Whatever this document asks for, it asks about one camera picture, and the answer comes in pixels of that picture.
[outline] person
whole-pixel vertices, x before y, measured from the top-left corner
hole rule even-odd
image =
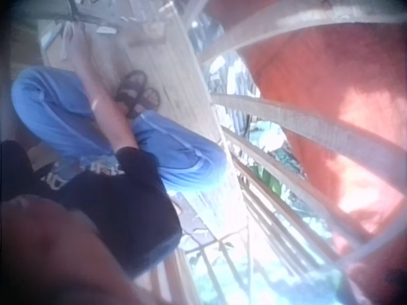
[[[76,73],[26,69],[12,88],[16,112],[63,156],[114,154],[124,174],[85,170],[54,191],[19,144],[1,144],[2,267],[37,299],[78,282],[117,295],[118,283],[128,286],[120,269],[134,278],[181,239],[167,191],[214,187],[226,168],[219,146],[154,111],[130,125],[92,65],[80,24],[70,25],[66,47]]]

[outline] hand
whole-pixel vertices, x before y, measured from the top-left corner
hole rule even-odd
[[[67,22],[64,29],[64,42],[67,57],[77,72],[92,64],[92,50],[84,24]]]

